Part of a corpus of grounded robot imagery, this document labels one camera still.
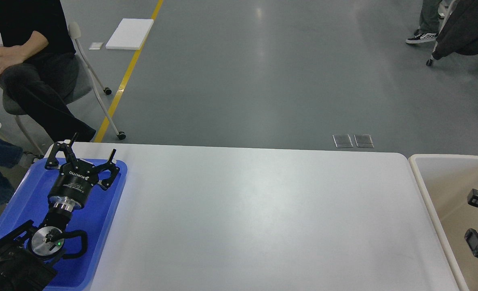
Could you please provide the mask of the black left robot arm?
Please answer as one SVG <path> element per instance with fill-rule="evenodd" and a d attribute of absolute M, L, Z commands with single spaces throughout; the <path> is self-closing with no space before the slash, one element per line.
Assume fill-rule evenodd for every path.
<path fill-rule="evenodd" d="M 85 230 L 67 231 L 75 210 L 85 207 L 94 186 L 108 190 L 120 168 L 108 160 L 93 164 L 73 152 L 71 140 L 56 142 L 44 164 L 58 170 L 47 195 L 48 212 L 39 226 L 28 220 L 0 238 L 0 291 L 42 291 L 57 275 L 54 265 L 61 259 L 77 259 L 88 250 Z"/>

